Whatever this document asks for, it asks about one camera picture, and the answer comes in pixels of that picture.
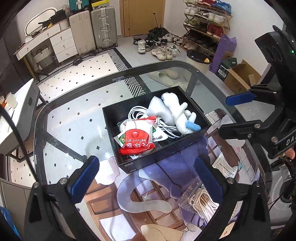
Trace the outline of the person's right hand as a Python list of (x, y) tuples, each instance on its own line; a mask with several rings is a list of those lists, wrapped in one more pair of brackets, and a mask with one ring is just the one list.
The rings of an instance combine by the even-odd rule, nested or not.
[(295, 150), (293, 148), (288, 149), (285, 151), (285, 155), (289, 157), (291, 160), (295, 158)]

